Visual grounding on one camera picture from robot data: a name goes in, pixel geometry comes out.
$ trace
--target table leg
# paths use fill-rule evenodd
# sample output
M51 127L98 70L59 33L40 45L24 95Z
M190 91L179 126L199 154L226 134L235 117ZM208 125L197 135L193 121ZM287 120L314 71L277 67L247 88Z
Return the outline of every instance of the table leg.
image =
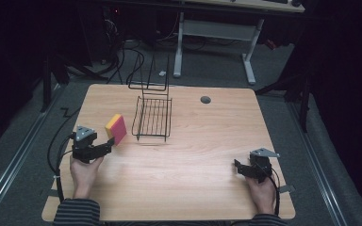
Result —
M255 84L255 75L252 70L251 57L254 52L255 45L257 43L258 36L260 35L263 23L264 23L264 19L260 19L258 21L257 26L255 28L255 32L254 32L252 40L251 40L251 46L249 48L249 51L247 54L242 54L243 65L245 66L246 76L248 77L248 82L250 85Z
M174 77L181 76L181 67L182 67L182 37L184 33L184 12L180 12L180 22L178 26L178 43L177 51L175 52L175 62L174 62Z

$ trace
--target striped sleeve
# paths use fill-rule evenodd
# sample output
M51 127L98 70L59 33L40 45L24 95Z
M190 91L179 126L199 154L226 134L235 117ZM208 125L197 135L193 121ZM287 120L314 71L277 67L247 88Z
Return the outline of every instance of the striped sleeve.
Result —
M276 215L258 214L254 216L249 223L249 226L286 226L284 222Z
M65 200L58 206L53 225L99 225L100 211L93 200Z

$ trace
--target hand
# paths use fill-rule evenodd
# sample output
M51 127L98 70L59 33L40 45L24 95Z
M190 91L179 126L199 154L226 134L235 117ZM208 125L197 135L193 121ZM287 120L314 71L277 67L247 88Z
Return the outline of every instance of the hand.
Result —
M248 182L252 200L254 201L258 214L274 214L275 187L270 178L258 183L256 179L245 177Z
M93 183L95 183L98 169L104 157L95 159L87 164L70 157L70 172L74 182L73 199L89 199Z

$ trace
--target metal bracket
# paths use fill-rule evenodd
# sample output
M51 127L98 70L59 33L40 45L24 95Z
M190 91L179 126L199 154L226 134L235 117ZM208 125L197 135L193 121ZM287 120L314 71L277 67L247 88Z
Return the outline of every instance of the metal bracket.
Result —
M85 137L87 137L87 136L89 136L89 135L91 135L93 133L95 133L94 129L90 129L90 128L87 128L87 127L84 127L84 126L81 126L81 125L77 125L75 140L80 141L83 138L85 138Z
M281 186L280 188L278 188L278 191L280 193L285 193L285 192L292 193L295 190L296 190L295 186Z
M274 153L265 148L251 151L251 154L256 155L256 156L261 156L261 157L281 157L281 155L279 153Z

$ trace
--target red sponge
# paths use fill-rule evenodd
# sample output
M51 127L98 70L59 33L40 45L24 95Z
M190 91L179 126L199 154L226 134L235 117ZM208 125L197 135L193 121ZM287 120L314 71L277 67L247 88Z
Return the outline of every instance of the red sponge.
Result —
M105 126L107 137L114 137L114 145L118 145L123 137L127 134L124 118L120 114L116 114Z

